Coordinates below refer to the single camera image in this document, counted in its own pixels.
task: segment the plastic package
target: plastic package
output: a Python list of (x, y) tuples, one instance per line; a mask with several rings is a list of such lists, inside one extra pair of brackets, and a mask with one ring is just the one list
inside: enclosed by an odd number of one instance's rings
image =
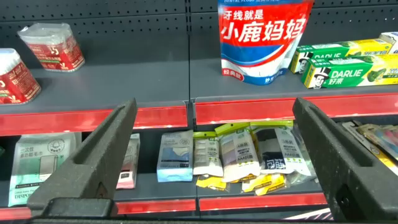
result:
[(297, 171), (311, 175), (292, 133), (293, 121), (259, 121), (250, 125), (262, 174)]
[(265, 85), (283, 74), (313, 1), (218, 0), (222, 74)]
[(253, 180), (243, 182), (242, 192), (255, 191), (256, 195), (265, 195), (286, 187), (284, 174), (262, 174)]
[(224, 124), (215, 131), (221, 144), (223, 182), (239, 180), (250, 174), (260, 175), (249, 123)]
[(193, 133), (195, 142), (193, 175), (224, 176), (220, 145), (214, 131)]
[(398, 161), (398, 136), (389, 130), (389, 127), (383, 128), (375, 124), (365, 124), (357, 128), (366, 139), (380, 147)]
[(15, 146), (8, 206), (26, 204), (80, 143), (81, 133), (22, 135)]
[(193, 131), (165, 133), (162, 135), (157, 181), (192, 181)]
[(345, 130), (353, 135), (369, 152), (376, 156), (384, 165), (386, 165), (393, 173), (398, 175), (398, 167), (394, 162), (380, 149), (378, 149), (374, 144), (370, 143), (364, 136), (357, 132), (358, 126), (354, 122), (344, 122), (341, 124)]
[(0, 49), (0, 105), (33, 100), (41, 87), (14, 49)]
[(130, 135), (116, 189), (133, 189), (136, 186), (139, 146), (139, 134)]
[(44, 69), (53, 72), (74, 72), (85, 59), (70, 26), (66, 23), (36, 23), (18, 32)]
[(229, 192), (229, 183), (223, 182), (222, 177), (213, 177), (210, 175), (198, 176), (197, 186), (209, 188), (212, 190), (219, 190)]

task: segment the toothpaste box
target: toothpaste box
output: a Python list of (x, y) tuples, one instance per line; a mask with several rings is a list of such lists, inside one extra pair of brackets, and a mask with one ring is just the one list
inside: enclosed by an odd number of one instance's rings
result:
[(310, 59), (302, 82), (308, 89), (398, 84), (398, 54)]
[(265, 85), (287, 71), (313, 0), (218, 0), (222, 74)]
[(382, 39), (303, 45), (297, 47), (289, 69), (294, 74), (302, 74), (308, 65), (309, 59), (383, 55), (389, 53), (391, 46), (391, 43)]
[(398, 54), (398, 32), (385, 32), (379, 38), (391, 44), (389, 54)]

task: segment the yellow package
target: yellow package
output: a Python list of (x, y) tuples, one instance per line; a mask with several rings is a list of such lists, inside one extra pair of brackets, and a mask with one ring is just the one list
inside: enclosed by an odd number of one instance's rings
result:
[(197, 186), (203, 188), (210, 188), (213, 190), (228, 191), (227, 183), (222, 182), (222, 177), (213, 177), (209, 175), (198, 176)]
[(285, 187), (284, 174), (262, 174), (254, 180), (242, 183), (243, 192), (251, 192), (255, 190), (256, 195), (265, 195), (277, 189)]
[(253, 175), (253, 174), (249, 174), (249, 175), (247, 175), (247, 176), (245, 176), (245, 177), (243, 177), (243, 178), (240, 178), (239, 180), (234, 180), (234, 181), (232, 181), (232, 182), (230, 182), (230, 183), (239, 183), (239, 182), (244, 182), (244, 181), (248, 181), (248, 180), (253, 180), (253, 179), (256, 179), (257, 178), (257, 176), (255, 176), (255, 175)]

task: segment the store shelf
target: store shelf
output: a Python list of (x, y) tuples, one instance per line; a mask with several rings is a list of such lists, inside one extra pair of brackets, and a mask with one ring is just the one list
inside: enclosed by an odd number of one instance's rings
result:
[(187, 126), (188, 40), (183, 34), (98, 35), (80, 39), (86, 64), (73, 73), (46, 72), (17, 39), (14, 47), (42, 87), (25, 105), (1, 106), (0, 136), (92, 131), (133, 97), (134, 128)]
[(292, 119), (296, 97), (304, 97), (331, 117), (398, 113), (396, 85), (308, 90), (286, 72), (270, 85), (256, 86), (221, 75), (218, 34), (190, 38), (190, 98), (197, 124)]

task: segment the green toothpaste box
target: green toothpaste box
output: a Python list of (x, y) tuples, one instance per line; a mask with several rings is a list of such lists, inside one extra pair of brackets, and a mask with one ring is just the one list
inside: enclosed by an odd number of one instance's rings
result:
[(398, 84), (398, 54), (310, 59), (302, 82), (308, 89)]
[(391, 45), (391, 43), (382, 39), (303, 45), (297, 47), (289, 69), (294, 74), (302, 74), (308, 65), (309, 59), (388, 54)]

